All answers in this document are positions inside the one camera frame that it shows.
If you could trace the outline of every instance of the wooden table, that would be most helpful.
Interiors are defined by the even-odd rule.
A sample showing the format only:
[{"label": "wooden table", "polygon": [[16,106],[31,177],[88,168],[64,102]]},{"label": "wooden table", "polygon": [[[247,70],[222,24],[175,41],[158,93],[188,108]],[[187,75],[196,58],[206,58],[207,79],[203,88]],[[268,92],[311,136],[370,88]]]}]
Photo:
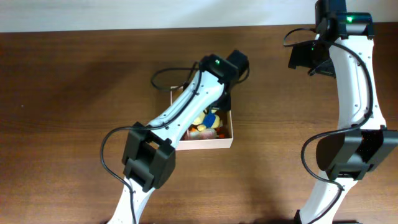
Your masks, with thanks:
[{"label": "wooden table", "polygon": [[[338,120],[335,80],[287,68],[291,49],[282,38],[294,27],[0,34],[0,223],[109,219],[122,185],[100,164],[104,135],[166,109],[169,95],[149,84],[156,70],[233,49],[248,55],[251,76],[233,90],[232,148],[178,152],[142,222],[292,218],[315,182],[301,165],[301,145]],[[376,30],[377,95],[389,129],[398,129],[398,25]],[[106,148],[119,174],[125,138],[115,135]],[[317,169],[314,149],[308,161]],[[335,218],[397,223],[397,176],[395,150],[351,190]]]}]

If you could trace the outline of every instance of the plush toy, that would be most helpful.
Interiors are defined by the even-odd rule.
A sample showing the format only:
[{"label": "plush toy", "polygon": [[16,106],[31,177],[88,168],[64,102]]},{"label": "plush toy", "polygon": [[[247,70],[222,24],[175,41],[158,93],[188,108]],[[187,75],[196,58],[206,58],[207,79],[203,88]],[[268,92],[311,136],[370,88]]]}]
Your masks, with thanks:
[{"label": "plush toy", "polygon": [[221,125],[220,117],[216,115],[217,110],[211,110],[206,114],[207,110],[202,111],[194,120],[193,125],[197,125],[198,131],[204,131],[207,128],[218,128]]}]

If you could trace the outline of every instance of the wood grain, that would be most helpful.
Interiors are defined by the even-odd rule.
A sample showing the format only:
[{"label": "wood grain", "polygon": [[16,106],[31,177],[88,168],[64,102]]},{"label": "wood grain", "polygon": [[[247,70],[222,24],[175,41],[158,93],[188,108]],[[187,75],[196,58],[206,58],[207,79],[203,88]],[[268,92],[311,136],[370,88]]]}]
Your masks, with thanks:
[{"label": "wood grain", "polygon": [[[335,80],[287,68],[291,49],[282,38],[294,27],[0,34],[0,223],[109,219],[122,185],[100,164],[104,135],[166,109],[169,95],[149,84],[153,72],[233,49],[248,55],[251,76],[232,93],[232,148],[178,152],[142,222],[292,218],[315,182],[301,165],[301,145],[338,120]],[[398,24],[376,30],[377,95],[389,129],[398,129]],[[125,138],[115,135],[106,148],[119,174]],[[316,169],[314,148],[308,160]],[[396,223],[397,175],[394,151],[351,190],[336,219]]]}]

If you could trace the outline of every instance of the box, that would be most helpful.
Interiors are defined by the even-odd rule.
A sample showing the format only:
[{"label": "box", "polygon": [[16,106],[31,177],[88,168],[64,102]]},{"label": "box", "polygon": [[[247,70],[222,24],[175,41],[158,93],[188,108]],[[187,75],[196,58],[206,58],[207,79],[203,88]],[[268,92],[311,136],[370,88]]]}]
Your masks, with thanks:
[{"label": "box", "polygon": [[[173,101],[176,100],[182,92],[182,88],[175,91],[170,91],[170,104],[173,104]],[[230,148],[234,139],[231,111],[227,112],[225,116],[220,116],[220,119],[223,122],[223,127],[225,127],[228,131],[229,138],[184,140],[183,136],[176,150]]]}]

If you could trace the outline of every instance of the green light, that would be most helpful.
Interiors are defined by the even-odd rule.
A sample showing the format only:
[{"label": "green light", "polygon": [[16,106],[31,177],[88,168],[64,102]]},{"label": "green light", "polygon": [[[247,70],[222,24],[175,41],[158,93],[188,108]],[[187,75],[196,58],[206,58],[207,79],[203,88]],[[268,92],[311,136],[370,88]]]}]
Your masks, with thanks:
[{"label": "green light", "polygon": [[353,22],[353,19],[354,19],[354,18],[353,18],[352,16],[348,16],[348,17],[347,17],[347,22],[352,23],[352,22]]}]

